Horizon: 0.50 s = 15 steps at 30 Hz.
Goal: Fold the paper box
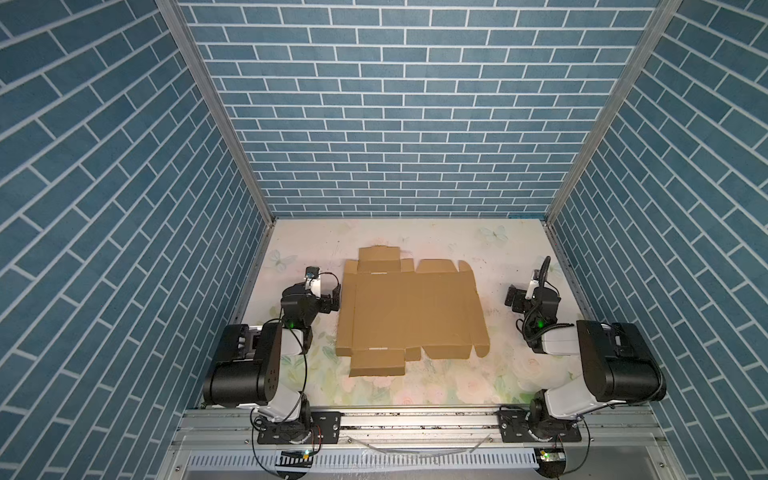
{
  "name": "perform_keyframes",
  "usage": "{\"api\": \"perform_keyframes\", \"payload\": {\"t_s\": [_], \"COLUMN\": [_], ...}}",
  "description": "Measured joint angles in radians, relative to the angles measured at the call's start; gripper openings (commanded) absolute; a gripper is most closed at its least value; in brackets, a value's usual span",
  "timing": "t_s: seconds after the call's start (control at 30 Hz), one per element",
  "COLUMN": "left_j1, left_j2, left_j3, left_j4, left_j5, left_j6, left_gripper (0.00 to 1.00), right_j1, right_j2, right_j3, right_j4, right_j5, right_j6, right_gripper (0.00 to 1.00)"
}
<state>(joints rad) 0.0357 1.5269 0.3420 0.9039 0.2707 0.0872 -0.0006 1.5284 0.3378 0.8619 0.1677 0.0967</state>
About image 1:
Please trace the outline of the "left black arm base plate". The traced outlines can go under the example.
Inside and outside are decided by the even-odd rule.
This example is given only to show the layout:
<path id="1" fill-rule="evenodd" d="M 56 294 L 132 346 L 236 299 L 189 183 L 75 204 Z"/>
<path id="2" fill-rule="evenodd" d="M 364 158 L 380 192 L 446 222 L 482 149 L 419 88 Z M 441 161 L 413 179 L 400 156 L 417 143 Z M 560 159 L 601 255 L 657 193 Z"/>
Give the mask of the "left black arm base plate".
<path id="1" fill-rule="evenodd" d="M 260 445 L 337 444 L 342 414 L 339 411 L 301 413 L 296 420 L 271 422 L 262 415 L 253 421 Z"/>

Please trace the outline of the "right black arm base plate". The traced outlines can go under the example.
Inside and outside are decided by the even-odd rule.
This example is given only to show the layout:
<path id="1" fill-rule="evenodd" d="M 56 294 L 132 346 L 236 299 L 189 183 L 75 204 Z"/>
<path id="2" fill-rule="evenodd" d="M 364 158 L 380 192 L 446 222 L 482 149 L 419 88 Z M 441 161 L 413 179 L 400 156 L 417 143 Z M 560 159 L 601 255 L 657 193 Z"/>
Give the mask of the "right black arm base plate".
<path id="1" fill-rule="evenodd" d="M 531 413 L 519 407 L 503 407 L 496 412 L 504 443 L 578 443 L 582 435 L 575 420 L 560 420 L 547 413 Z"/>

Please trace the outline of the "brown cardboard box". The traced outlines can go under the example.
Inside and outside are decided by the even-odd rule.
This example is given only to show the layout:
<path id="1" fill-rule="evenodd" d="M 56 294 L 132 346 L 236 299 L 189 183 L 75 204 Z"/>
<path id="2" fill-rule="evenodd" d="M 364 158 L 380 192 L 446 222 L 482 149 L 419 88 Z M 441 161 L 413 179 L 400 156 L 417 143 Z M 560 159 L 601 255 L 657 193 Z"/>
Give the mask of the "brown cardboard box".
<path id="1" fill-rule="evenodd" d="M 422 357 L 483 358 L 490 347 L 467 262 L 415 261 L 384 245 L 346 261 L 335 351 L 349 358 L 350 376 L 402 376 L 407 363 Z"/>

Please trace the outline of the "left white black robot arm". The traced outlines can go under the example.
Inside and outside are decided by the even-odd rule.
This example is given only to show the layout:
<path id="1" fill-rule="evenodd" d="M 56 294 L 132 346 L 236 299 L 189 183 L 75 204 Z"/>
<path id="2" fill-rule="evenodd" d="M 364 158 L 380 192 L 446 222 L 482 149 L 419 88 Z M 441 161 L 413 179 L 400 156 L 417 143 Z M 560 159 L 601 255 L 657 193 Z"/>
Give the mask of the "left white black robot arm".
<path id="1" fill-rule="evenodd" d="M 310 424 L 305 386 L 293 390 L 280 381 L 281 360 L 294 355 L 308 364 L 312 323 L 337 312 L 342 287 L 322 292 L 321 276 L 308 277 L 282 292 L 278 316 L 261 326 L 227 326 L 203 382 L 207 405 L 249 408 L 261 421 Z"/>

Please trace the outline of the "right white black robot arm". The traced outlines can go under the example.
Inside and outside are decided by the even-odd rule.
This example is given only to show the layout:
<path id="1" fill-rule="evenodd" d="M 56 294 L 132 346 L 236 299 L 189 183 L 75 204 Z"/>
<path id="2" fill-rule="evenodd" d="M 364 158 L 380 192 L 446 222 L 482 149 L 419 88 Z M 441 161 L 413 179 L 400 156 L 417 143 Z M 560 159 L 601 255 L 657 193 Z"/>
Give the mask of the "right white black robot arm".
<path id="1" fill-rule="evenodd" d="M 617 405 L 662 400 L 667 382 L 642 334 L 631 323 L 557 319 L 558 291 L 534 281 L 511 286 L 504 304 L 522 316 L 516 328 L 537 355 L 576 357 L 581 373 L 537 392 L 529 404 L 530 434 L 543 441 L 564 437 L 584 415 Z"/>

